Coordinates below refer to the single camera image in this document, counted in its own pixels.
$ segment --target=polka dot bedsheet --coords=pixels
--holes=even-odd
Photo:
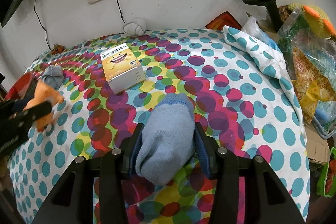
[[[140,60],[146,81],[114,95],[105,80],[100,53],[126,42]],[[302,112],[280,52],[239,30],[147,31],[141,37],[115,34],[83,42],[66,52],[40,55],[28,70],[38,77],[61,65],[55,123],[34,128],[12,154],[8,167],[17,208],[31,223],[46,196],[73,159],[102,156],[120,146],[138,122],[146,123],[167,93],[186,93],[195,121],[238,156],[262,155],[306,218],[310,176]],[[94,184],[94,223],[99,223],[99,179]],[[167,186],[141,177],[122,182],[130,224],[206,224],[216,181],[201,172],[197,157]],[[244,222],[245,192],[239,192],[237,223]]]

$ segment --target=stuffed animal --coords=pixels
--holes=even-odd
[[[62,103],[64,101],[64,97],[58,91],[54,90],[51,86],[39,80],[36,85],[34,98],[27,103],[24,110],[29,109],[45,101],[49,101],[52,104],[52,106],[54,106],[57,103]],[[35,121],[34,126],[36,127],[38,132],[43,132],[44,127],[51,123],[53,123],[52,112]]]
[[[329,38],[336,35],[336,30],[328,15],[315,5],[303,5],[300,3],[291,3],[288,9],[293,11],[295,8],[301,8],[304,11],[305,19],[317,38]]]

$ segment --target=yellow plush toy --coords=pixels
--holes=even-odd
[[[303,5],[300,3],[291,3],[288,9],[293,11],[295,8],[301,8],[305,11],[304,16],[310,29],[318,38],[329,38],[336,35],[336,30],[328,15],[319,7],[315,5]]]

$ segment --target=orange plush toy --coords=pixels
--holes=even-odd
[[[36,85],[34,98],[27,103],[24,110],[29,109],[45,101],[49,101],[52,104],[52,106],[55,106],[57,103],[62,103],[64,101],[64,97],[58,91],[54,90],[51,86],[39,80]],[[51,124],[52,122],[53,122],[53,112],[36,120],[34,126],[37,128],[38,132],[43,132],[44,127]]]

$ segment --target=cardboard box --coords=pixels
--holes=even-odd
[[[106,81],[118,94],[146,79],[141,63],[126,43],[100,54]]]
[[[323,140],[316,132],[312,124],[305,123],[307,134],[307,156],[309,162],[324,165],[329,162],[329,146],[327,140]]]

